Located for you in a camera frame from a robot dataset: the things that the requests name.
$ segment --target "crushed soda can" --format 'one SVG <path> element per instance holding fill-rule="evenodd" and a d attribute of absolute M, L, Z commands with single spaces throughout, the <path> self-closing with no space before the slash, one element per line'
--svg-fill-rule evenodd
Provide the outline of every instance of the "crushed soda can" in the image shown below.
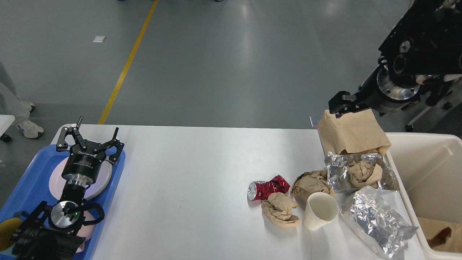
<path fill-rule="evenodd" d="M 281 175 L 276 175 L 270 181 L 252 181 L 247 189 L 247 199 L 264 200 L 272 193 L 287 193 L 289 188 L 289 183 Z"/>

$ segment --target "can lid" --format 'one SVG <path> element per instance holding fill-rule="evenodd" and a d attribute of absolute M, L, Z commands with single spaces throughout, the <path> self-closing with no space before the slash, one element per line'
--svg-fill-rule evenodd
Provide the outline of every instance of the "can lid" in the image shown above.
<path fill-rule="evenodd" d="M 257 195 L 257 185 L 254 181 L 249 184 L 249 188 L 247 189 L 247 199 L 254 200 Z"/>

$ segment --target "trash bin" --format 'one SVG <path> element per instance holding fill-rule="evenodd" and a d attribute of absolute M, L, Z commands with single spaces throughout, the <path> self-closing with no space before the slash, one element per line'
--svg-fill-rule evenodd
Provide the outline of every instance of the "trash bin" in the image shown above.
<path fill-rule="evenodd" d="M 429 258 L 462 260 L 462 254 L 428 246 L 417 217 L 462 223 L 462 140 L 452 135 L 387 133 L 387 160 L 402 181 L 400 193 Z"/>

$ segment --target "gray floor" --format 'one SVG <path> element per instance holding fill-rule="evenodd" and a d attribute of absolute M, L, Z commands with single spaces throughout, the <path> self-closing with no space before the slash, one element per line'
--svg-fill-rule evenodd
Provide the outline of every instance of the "gray floor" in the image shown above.
<path fill-rule="evenodd" d="M 0 0 L 0 59 L 37 105 L 30 119 L 46 130 L 29 140 L 11 128 L 14 141 L 0 142 L 0 206 L 61 125 L 80 115 L 98 121 L 151 5 Z M 321 115 L 337 91 L 354 92 L 375 68 L 377 48 L 408 6 L 159 0 L 106 123 L 311 128 L 309 116 Z M 96 35 L 107 39 L 92 43 Z M 423 107 L 378 121 L 385 131 L 403 131 Z"/>

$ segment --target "brown paper in bin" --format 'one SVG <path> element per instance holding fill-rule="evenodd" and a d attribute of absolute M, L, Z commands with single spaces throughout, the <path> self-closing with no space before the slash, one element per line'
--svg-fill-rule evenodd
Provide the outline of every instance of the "brown paper in bin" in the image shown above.
<path fill-rule="evenodd" d="M 375 152 L 385 155 L 391 146 L 370 109 L 347 113 L 340 118 L 326 110 L 317 130 L 324 155 L 329 151 L 338 155 Z"/>

